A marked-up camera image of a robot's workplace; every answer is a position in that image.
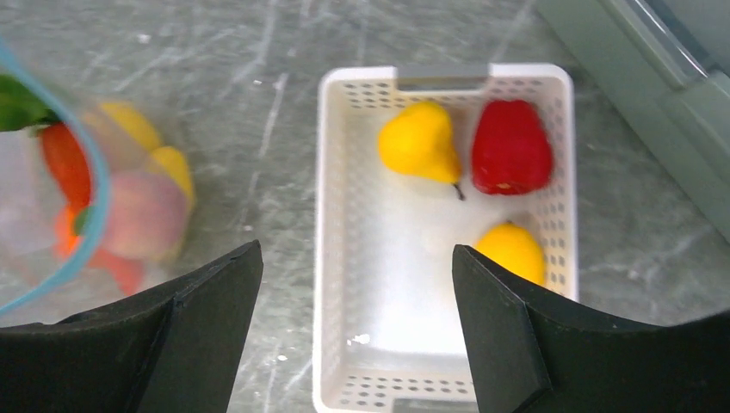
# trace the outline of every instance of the white plastic basket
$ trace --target white plastic basket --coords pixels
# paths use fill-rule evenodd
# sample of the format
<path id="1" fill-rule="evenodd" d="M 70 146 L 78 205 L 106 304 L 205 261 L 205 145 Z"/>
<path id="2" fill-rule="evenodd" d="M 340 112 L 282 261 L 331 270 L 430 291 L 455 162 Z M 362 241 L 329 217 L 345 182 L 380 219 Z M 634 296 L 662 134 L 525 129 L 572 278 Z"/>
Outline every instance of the white plastic basket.
<path id="1" fill-rule="evenodd" d="M 479 193 L 468 151 L 484 104 L 525 99 L 554 150 L 548 188 Z M 445 106 L 465 165 L 449 185 L 400 176 L 377 154 L 380 128 L 412 102 Z M 475 396 L 451 279 L 455 244 L 506 219 L 541 240 L 547 288 L 578 296 L 572 82 L 554 65 L 337 69 L 319 89 L 313 400 L 318 412 L 391 412 Z"/>

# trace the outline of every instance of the white scratch mark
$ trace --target white scratch mark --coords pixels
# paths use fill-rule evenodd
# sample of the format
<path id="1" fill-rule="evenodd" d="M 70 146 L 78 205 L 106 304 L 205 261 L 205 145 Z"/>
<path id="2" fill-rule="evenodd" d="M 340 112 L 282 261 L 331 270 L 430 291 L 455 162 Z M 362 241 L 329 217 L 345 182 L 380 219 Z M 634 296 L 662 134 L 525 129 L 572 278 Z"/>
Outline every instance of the white scratch mark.
<path id="1" fill-rule="evenodd" d="M 136 81 L 140 77 L 143 77 L 148 71 L 150 71 L 152 68 L 154 68 L 155 66 L 157 66 L 160 63 L 162 63 L 163 61 L 165 61 L 168 57 L 169 57 L 168 50 L 165 50 L 159 56 L 150 60 L 149 62 L 147 62 L 146 65 L 142 66 L 136 72 L 132 73 L 127 78 L 125 78 L 124 80 L 119 82 L 119 84 L 117 84 L 116 87 L 114 88 L 114 91 L 115 92 L 123 91 L 124 89 L 127 88 L 127 86 L 132 84 L 132 82 Z"/>
<path id="2" fill-rule="evenodd" d="M 529 11 L 532 9 L 535 3 L 537 3 L 537 0 L 527 0 L 527 2 L 525 2 L 520 11 L 517 12 L 517 14 L 515 15 L 515 20 L 513 20 L 512 24 L 507 28 L 507 33 L 504 34 L 504 38 L 502 39 L 502 41 L 499 42 L 497 48 L 494 49 L 494 53 L 489 59 L 490 62 L 499 61 L 504 56 L 504 53 L 507 51 L 507 47 L 517 35 L 517 31 L 523 26 L 525 20 L 527 20 Z"/>
<path id="3" fill-rule="evenodd" d="M 252 61 L 244 65 L 240 70 L 236 71 L 228 85 L 218 94 L 218 99 L 228 96 L 233 90 L 233 86 L 241 80 L 247 78 L 259 65 L 266 64 L 266 58 L 269 55 L 269 47 L 274 38 L 274 27 L 276 24 L 276 5 L 278 0 L 269 0 L 269 7 L 266 10 L 266 20 L 263 23 L 263 31 L 261 33 L 261 41 L 258 43 L 256 56 Z"/>
<path id="4" fill-rule="evenodd" d="M 309 369 L 312 368 L 312 359 L 309 359 L 304 366 L 297 372 L 294 376 L 292 376 L 291 379 L 287 382 L 287 384 L 284 386 L 284 392 L 289 391 L 294 385 L 298 384 L 303 378 L 306 372 L 309 371 Z"/>
<path id="5" fill-rule="evenodd" d="M 365 63 L 365 49 L 368 46 L 368 21 L 370 20 L 370 4 L 368 0 L 361 0 L 360 4 L 360 33 L 357 36 L 357 64 Z"/>
<path id="6" fill-rule="evenodd" d="M 238 221 L 235 225 L 236 228 L 240 227 L 248 219 L 249 205 L 251 204 L 251 200 L 253 200 L 254 192 L 256 192 L 256 184 L 258 183 L 258 177 L 260 175 L 261 175 L 261 172 L 258 170 L 254 171 L 254 173 L 251 174 L 251 179 L 249 180 L 249 187 L 248 187 L 248 189 L 246 189 L 246 197 L 244 199 L 244 208 L 241 210 L 240 218 L 238 219 Z M 253 227 L 251 227 L 250 225 L 246 225 L 246 226 L 244 226 L 244 231 L 250 231 L 250 230 L 246 230 L 246 228 L 253 229 Z"/>
<path id="7" fill-rule="evenodd" d="M 281 342 L 278 342 L 274 347 L 274 354 L 279 353 L 281 348 Z M 271 374 L 269 375 L 269 383 L 266 386 L 266 398 L 263 401 L 263 413 L 269 413 L 269 405 L 271 404 L 271 390 L 274 388 L 274 379 L 276 378 L 276 364 L 271 367 Z"/>
<path id="8" fill-rule="evenodd" d="M 271 143 L 271 133 L 274 130 L 276 117 L 279 116 L 279 108 L 281 107 L 281 101 L 284 98 L 284 89 L 287 87 L 288 79 L 289 74 L 282 73 L 281 75 L 279 75 L 279 80 L 277 80 L 274 85 L 274 87 L 276 88 L 276 95 L 274 96 L 274 102 L 271 104 L 269 116 L 266 119 L 266 126 L 264 126 L 263 128 L 261 147 L 258 149 L 259 159 L 265 157 L 266 152 L 269 150 L 269 144 Z"/>
<path id="9" fill-rule="evenodd" d="M 309 9 L 312 7 L 312 0 L 302 0 L 301 8 L 299 9 L 299 23 L 300 25 L 309 17 Z"/>

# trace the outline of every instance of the gray marble countertop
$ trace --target gray marble countertop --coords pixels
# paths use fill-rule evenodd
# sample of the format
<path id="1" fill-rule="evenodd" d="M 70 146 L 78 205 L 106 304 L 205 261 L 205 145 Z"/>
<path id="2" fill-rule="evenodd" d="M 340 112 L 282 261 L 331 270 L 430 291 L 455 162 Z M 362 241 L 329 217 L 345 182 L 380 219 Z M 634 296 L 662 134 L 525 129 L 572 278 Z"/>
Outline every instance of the gray marble countertop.
<path id="1" fill-rule="evenodd" d="M 674 324 L 730 306 L 730 246 L 535 0 L 2 0 L 0 33 L 70 85 L 145 109 L 200 192 L 183 273 L 254 238 L 265 274 L 229 411 L 313 411 L 317 86 L 330 69 L 551 62 L 576 91 L 580 299 Z"/>

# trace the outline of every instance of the green leaf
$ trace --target green leaf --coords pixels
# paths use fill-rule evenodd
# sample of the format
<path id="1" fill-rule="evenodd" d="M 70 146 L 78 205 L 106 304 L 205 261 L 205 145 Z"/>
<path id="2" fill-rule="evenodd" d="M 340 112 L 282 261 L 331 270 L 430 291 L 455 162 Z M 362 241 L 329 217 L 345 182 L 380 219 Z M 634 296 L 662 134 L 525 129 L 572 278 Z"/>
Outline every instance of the green leaf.
<path id="1" fill-rule="evenodd" d="M 22 83 L 0 74 L 0 132 L 36 125 L 53 112 Z"/>
<path id="2" fill-rule="evenodd" d="M 86 219 L 89 217 L 91 212 L 91 206 L 87 206 L 83 209 L 76 218 L 73 220 L 73 233 L 74 235 L 81 235 L 84 233 L 84 225 L 86 225 Z"/>

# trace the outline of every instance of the blue bag rim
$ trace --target blue bag rim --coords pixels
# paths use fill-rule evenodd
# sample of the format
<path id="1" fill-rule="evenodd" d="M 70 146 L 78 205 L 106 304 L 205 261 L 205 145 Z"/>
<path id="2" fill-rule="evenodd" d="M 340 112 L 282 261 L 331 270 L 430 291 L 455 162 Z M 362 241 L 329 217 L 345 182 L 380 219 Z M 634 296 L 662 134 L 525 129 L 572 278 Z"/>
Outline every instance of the blue bag rim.
<path id="1" fill-rule="evenodd" d="M 87 164 L 89 165 L 89 173 L 94 189 L 94 199 L 92 201 L 95 205 L 87 221 L 88 226 L 86 227 L 87 232 L 85 233 L 84 239 L 76 247 L 71 256 L 53 275 L 44 279 L 38 286 L 22 296 L 13 299 L 9 303 L 0 306 L 0 316 L 2 316 L 21 305 L 43 297 L 54 288 L 73 280 L 84 268 L 86 262 L 89 261 L 92 254 L 96 251 L 96 246 L 101 241 L 107 222 L 109 179 L 107 162 L 82 122 L 57 96 L 24 68 L 2 39 L 0 39 L 0 65 L 4 66 L 10 75 L 23 83 L 28 90 L 48 105 L 74 132 L 74 136 L 81 144 L 81 150 L 84 152 Z"/>

